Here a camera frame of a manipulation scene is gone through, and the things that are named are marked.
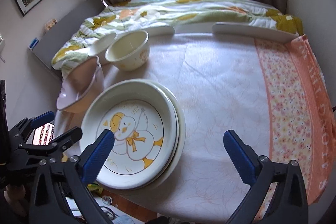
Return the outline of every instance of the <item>gray headboard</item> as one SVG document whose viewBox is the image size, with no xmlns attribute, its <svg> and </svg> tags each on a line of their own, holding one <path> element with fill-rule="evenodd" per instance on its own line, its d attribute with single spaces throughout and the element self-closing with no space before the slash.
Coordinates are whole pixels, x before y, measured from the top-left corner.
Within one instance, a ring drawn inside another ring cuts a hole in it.
<svg viewBox="0 0 336 224">
<path fill-rule="evenodd" d="M 105 5 L 101 0 L 86 0 L 69 12 L 55 24 L 36 44 L 33 53 L 58 77 L 62 79 L 60 70 L 51 67 L 55 53 L 78 31 L 84 19 L 98 15 Z"/>
</svg>

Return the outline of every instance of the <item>bedspread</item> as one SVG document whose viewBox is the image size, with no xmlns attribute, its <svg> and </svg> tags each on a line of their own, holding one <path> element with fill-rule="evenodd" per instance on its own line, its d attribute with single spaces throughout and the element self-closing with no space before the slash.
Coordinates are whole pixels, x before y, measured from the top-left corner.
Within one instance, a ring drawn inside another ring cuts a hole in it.
<svg viewBox="0 0 336 224">
<path fill-rule="evenodd" d="M 132 0 L 108 6 L 99 15 L 87 18 L 55 54 L 52 66 L 66 75 L 88 57 L 83 48 L 111 32 L 202 22 L 239 22 L 303 34 L 298 17 L 251 0 Z"/>
<path fill-rule="evenodd" d="M 332 170 L 335 124 L 305 36 L 281 44 L 231 35 L 176 34 L 153 37 L 149 43 L 149 60 L 138 70 L 124 73 L 112 65 L 104 67 L 105 88 L 132 78 L 162 83 L 183 109 L 186 140 L 171 176 L 146 196 L 127 199 L 179 219 L 228 220 L 249 189 L 223 147 L 229 129 L 258 155 L 276 162 L 297 160 L 308 203 L 319 199 Z M 56 136 L 80 126 L 83 115 L 58 112 Z M 67 152 L 79 153 L 76 145 Z M 259 217 L 273 192 L 274 186 Z"/>
</svg>

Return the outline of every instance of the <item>wall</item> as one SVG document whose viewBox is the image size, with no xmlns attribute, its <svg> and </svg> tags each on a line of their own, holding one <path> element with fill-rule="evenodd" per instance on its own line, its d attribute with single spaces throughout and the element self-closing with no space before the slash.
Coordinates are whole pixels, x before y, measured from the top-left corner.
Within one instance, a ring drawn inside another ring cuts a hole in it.
<svg viewBox="0 0 336 224">
<path fill-rule="evenodd" d="M 305 33 L 325 77 L 332 103 L 336 105 L 336 0 L 287 0 L 287 13 L 300 17 Z"/>
<path fill-rule="evenodd" d="M 24 117 L 56 110 L 61 82 L 27 50 L 43 35 L 44 24 L 60 20 L 84 0 L 42 0 L 24 17 L 15 0 L 0 0 L 0 32 L 6 45 L 0 60 L 0 79 L 6 80 L 7 120 L 11 128 Z"/>
</svg>

